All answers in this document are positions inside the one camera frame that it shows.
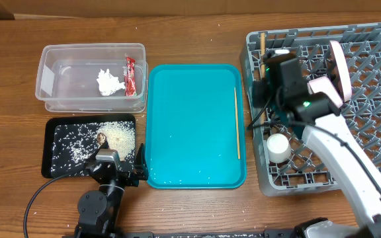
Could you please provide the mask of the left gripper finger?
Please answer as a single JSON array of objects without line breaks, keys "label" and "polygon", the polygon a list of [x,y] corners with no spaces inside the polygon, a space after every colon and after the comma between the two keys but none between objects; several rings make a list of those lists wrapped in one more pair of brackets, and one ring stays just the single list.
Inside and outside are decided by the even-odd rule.
[{"label": "left gripper finger", "polygon": [[149,177],[148,166],[145,158],[145,145],[140,144],[134,162],[134,175],[138,180],[147,180]]},{"label": "left gripper finger", "polygon": [[102,149],[108,149],[108,142],[105,141],[104,143],[102,143],[98,149],[96,149],[92,154],[91,156],[86,159],[86,164],[89,164],[91,161],[94,161],[96,159],[96,156],[98,154],[98,152]]}]

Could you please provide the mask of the red snack wrapper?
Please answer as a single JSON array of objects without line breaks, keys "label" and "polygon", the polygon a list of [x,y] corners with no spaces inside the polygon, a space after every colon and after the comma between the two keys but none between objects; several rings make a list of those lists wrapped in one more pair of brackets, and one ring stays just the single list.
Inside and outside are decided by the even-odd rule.
[{"label": "red snack wrapper", "polygon": [[126,68],[124,71],[125,95],[127,97],[136,96],[135,82],[135,59],[126,57]]}]

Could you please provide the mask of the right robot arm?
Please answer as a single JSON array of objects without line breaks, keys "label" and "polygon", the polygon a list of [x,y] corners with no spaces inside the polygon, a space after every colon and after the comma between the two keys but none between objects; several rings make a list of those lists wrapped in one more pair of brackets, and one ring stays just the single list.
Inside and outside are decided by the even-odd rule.
[{"label": "right robot arm", "polygon": [[305,81],[292,53],[273,54],[264,64],[264,79],[253,84],[253,105],[273,109],[279,119],[263,126],[290,126],[323,161],[356,216],[356,231],[339,226],[329,234],[381,237],[381,174],[350,133],[340,111],[351,98],[344,57],[335,56],[338,76],[334,81],[328,77]]}]

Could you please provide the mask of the white plate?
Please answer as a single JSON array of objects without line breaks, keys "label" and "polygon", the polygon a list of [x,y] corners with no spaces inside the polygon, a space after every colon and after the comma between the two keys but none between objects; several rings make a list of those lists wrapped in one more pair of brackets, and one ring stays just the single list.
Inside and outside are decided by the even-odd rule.
[{"label": "white plate", "polygon": [[323,76],[317,79],[312,79],[307,82],[307,86],[311,95],[315,93],[324,93],[337,108],[342,107],[343,101],[328,77]]}]

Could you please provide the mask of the rice and food scraps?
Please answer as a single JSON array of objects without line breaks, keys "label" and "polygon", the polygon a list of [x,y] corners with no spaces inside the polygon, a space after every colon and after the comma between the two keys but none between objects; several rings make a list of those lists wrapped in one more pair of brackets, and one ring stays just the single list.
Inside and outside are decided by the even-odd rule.
[{"label": "rice and food scraps", "polygon": [[135,129],[131,121],[64,124],[55,127],[50,142],[50,172],[53,177],[78,170],[99,146],[108,142],[121,161],[131,162],[135,152]]}]

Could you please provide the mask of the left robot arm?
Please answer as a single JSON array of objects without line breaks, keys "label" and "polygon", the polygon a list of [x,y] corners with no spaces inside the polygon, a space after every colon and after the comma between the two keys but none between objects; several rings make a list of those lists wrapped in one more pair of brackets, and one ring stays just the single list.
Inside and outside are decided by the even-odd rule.
[{"label": "left robot arm", "polygon": [[149,177],[145,145],[141,144],[131,163],[121,161],[116,150],[104,142],[85,162],[88,175],[99,183],[80,197],[75,237],[126,237],[116,226],[120,204],[127,186],[137,187]]}]

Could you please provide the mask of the white napkin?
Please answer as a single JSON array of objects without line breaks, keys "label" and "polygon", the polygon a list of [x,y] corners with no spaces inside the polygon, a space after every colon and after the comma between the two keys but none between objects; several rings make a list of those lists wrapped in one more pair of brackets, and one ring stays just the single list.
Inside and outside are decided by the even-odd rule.
[{"label": "white napkin", "polygon": [[106,71],[100,69],[97,78],[97,83],[99,85],[100,94],[103,97],[113,95],[115,92],[119,90],[124,90],[126,88],[125,83],[120,82],[118,80],[118,77],[113,76],[110,73],[109,69],[107,69]]}]

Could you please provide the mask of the white cup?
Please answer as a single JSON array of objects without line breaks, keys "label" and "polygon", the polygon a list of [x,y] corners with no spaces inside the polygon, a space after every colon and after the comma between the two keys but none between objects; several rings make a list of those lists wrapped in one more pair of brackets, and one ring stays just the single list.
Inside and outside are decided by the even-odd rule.
[{"label": "white cup", "polygon": [[267,139],[267,152],[269,161],[283,163],[291,156],[290,143],[283,134],[272,134]]}]

